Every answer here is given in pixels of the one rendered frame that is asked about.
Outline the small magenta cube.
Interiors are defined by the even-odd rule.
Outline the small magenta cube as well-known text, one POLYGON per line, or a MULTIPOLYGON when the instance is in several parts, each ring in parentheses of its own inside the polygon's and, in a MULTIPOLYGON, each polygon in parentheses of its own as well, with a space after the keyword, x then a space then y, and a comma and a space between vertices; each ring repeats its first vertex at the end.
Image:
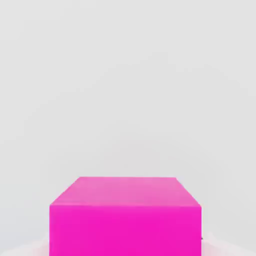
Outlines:
POLYGON ((174 177, 80 177, 50 204, 49 256, 202 256, 202 208, 174 177))

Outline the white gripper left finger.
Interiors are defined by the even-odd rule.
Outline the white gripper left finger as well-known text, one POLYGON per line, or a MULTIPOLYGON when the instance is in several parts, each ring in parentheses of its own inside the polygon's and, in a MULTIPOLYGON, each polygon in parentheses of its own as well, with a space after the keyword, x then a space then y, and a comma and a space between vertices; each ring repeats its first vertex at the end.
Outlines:
POLYGON ((49 256, 49 235, 30 244, 11 249, 7 252, 7 256, 49 256))

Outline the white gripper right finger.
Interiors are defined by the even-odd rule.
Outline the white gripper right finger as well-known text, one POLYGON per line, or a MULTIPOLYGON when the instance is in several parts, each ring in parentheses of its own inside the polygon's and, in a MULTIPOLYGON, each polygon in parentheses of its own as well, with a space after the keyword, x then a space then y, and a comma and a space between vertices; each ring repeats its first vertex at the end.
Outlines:
POLYGON ((202 239, 201 256, 248 256, 248 251, 209 233, 202 239))

